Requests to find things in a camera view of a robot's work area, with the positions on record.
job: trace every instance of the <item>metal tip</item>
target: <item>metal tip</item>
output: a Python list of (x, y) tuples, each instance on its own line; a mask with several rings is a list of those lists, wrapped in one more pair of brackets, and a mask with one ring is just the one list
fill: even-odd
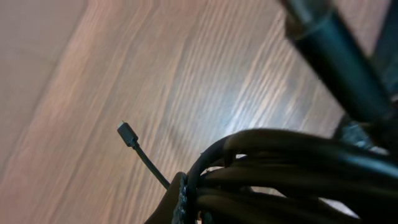
[(122, 125), (124, 124), (124, 121), (120, 121), (120, 123), (118, 124), (118, 128), (120, 128)]

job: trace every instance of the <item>wooden floor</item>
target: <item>wooden floor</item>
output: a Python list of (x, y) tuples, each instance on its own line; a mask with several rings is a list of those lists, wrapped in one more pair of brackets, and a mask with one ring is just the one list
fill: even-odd
[[(367, 53), (388, 1), (338, 5)], [(329, 136), (341, 109), (270, 0), (0, 1), (0, 223), (143, 223), (171, 179), (252, 128)]]

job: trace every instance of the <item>wood grain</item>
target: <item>wood grain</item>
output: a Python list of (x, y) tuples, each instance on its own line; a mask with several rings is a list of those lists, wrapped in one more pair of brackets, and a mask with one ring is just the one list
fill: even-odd
[[(367, 52), (387, 3), (338, 2)], [(242, 129), (329, 136), (342, 111), (283, 17), (264, 0), (89, 0), (2, 162), (0, 223), (143, 223), (165, 190), (118, 136), (122, 119), (168, 179)]]

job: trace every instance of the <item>cable plug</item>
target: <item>cable plug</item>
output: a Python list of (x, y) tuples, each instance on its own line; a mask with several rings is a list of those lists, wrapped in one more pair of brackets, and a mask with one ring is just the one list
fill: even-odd
[(118, 125), (118, 133), (128, 147), (136, 149), (136, 146), (138, 145), (138, 136), (128, 123), (121, 121)]

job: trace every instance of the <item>cable bundle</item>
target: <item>cable bundle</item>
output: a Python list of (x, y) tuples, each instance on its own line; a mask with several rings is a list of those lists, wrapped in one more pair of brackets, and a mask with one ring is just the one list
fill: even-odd
[[(222, 168), (202, 174), (213, 166)], [(393, 222), (397, 184), (398, 163), (387, 155), (291, 131), (242, 131), (215, 142), (190, 169), (185, 223), (198, 213), (205, 224)], [(358, 218), (320, 198), (342, 202)]]

